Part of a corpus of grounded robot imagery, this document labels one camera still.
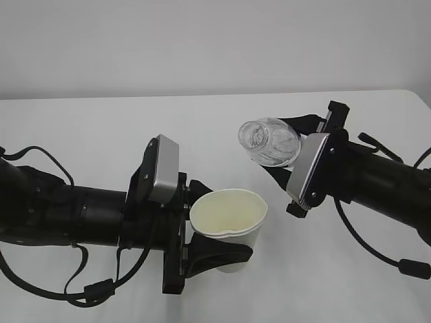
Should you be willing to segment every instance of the metal plate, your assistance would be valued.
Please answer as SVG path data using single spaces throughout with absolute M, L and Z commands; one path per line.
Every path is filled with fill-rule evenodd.
M 286 192 L 304 210 L 311 209 L 305 203 L 304 196 L 328 137 L 329 133 L 312 133 L 307 136 L 286 186 Z
M 154 187 L 149 200 L 168 203 L 178 186 L 180 147 L 164 135 L 159 135 Z

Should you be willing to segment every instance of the paper cup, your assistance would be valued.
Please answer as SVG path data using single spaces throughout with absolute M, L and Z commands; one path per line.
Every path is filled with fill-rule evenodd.
M 267 203 L 254 192 L 239 188 L 217 190 L 195 202 L 190 223 L 203 236 L 253 248 L 267 210 Z M 218 269 L 233 273 L 245 265 L 227 264 Z

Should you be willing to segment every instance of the clear plastic bottle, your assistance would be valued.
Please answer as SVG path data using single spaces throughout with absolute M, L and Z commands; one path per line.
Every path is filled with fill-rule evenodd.
M 300 136 L 276 118 L 244 123 L 238 132 L 238 140 L 250 158 L 262 166 L 291 166 L 301 150 Z

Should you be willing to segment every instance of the white table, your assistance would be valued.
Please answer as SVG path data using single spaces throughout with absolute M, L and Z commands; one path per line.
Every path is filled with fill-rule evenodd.
M 352 141 L 365 131 L 409 164 L 431 144 L 430 109 L 415 94 L 401 90 L 0 101 L 0 145 L 10 153 L 43 146 L 78 185 L 127 190 L 147 142 L 163 133 L 180 144 L 180 170 L 189 179 L 215 190 L 247 188 L 269 205 L 255 254 L 239 273 L 212 270 L 186 280 L 181 296 L 162 295 L 162 253 L 154 251 L 132 281 L 89 310 L 30 295 L 1 275 L 1 321 L 431 321 L 429 281 L 400 275 L 363 250 L 344 228 L 331 199 L 306 219 L 288 215 L 287 194 L 237 143 L 237 130 L 245 121 L 324 116 L 329 100 L 351 108 L 345 126 Z M 61 175 L 37 152 L 20 163 Z M 431 261 L 431 248 L 413 229 L 360 205 L 346 206 L 345 211 L 363 238 L 388 256 Z M 68 247 L 1 244 L 1 249 L 18 275 L 53 291 L 63 290 L 80 260 L 79 252 Z M 123 253 L 123 272 L 139 253 Z M 114 268 L 114 248 L 90 246 L 88 267 L 71 291 L 113 277 Z

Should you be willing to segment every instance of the robotic arm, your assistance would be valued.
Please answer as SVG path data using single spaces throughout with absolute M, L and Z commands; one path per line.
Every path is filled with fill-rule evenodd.
M 281 118 L 305 138 L 302 148 L 291 170 L 262 167 L 291 196 L 288 213 L 305 218 L 327 195 L 332 196 L 341 219 L 367 251 L 403 274 L 429 279 L 429 264 L 392 260 L 370 247 L 349 223 L 341 201 L 360 203 L 414 227 L 431 246 L 431 172 L 418 169 L 431 149 L 411 167 L 364 133 L 359 138 L 367 146 L 352 143 L 343 128 L 348 112 L 345 104 L 331 102 L 326 118 Z M 45 153 L 70 184 L 29 166 L 9 163 L 32 149 Z M 377 151 L 388 158 L 376 155 Z M 164 253 L 163 293 L 180 294 L 189 277 L 217 266 L 246 262 L 253 253 L 248 246 L 197 233 L 189 244 L 185 243 L 189 209 L 211 190 L 196 180 L 187 186 L 187 175 L 178 171 L 178 153 L 174 141 L 163 135 L 153 138 L 131 177 L 129 191 L 118 192 L 76 186 L 61 164 L 42 148 L 33 146 L 13 155 L 0 148 L 0 241 L 22 246 L 73 246 L 82 253 L 82 262 L 63 293 L 45 291 L 20 279 L 1 252 L 0 270 L 30 293 L 86 308 L 114 295 L 115 289 L 140 269 L 151 249 Z M 83 293 L 71 294 L 67 285 L 88 259 L 87 250 L 80 244 L 116 246 L 117 277 L 86 286 Z M 120 278 L 121 251 L 128 248 L 143 248 L 143 252 L 136 265 Z
M 369 246 L 348 221 L 340 201 L 357 202 L 414 227 L 431 246 L 431 170 L 418 169 L 431 149 L 411 167 L 365 133 L 359 139 L 372 147 L 352 143 L 343 128 L 348 112 L 345 104 L 332 101 L 326 119 L 317 115 L 280 119 L 306 139 L 292 171 L 262 167 L 291 196 L 288 213 L 304 218 L 327 195 L 332 196 L 342 221 L 361 246 L 405 275 L 429 279 L 429 264 L 396 261 Z M 390 159 L 376 155 L 378 151 Z
M 70 181 L 29 166 L 7 161 L 35 149 L 45 153 Z M 164 253 L 163 293 L 181 294 L 185 279 L 211 268 L 246 262 L 253 253 L 248 246 L 229 244 L 194 233 L 185 243 L 189 209 L 211 192 L 199 181 L 187 186 L 187 175 L 178 171 L 179 147 L 165 137 L 153 138 L 143 161 L 132 175 L 129 191 L 118 192 L 74 185 L 73 178 L 47 151 L 29 147 L 13 155 L 0 151 L 0 240 L 21 246 L 74 246 L 82 251 L 79 274 L 88 252 L 79 244 L 117 246 L 117 278 L 86 286 L 83 293 L 53 293 L 17 277 L 0 252 L 0 269 L 15 285 L 49 299 L 92 307 L 114 295 L 141 267 L 150 249 Z M 143 248 L 137 264 L 119 278 L 121 251 Z

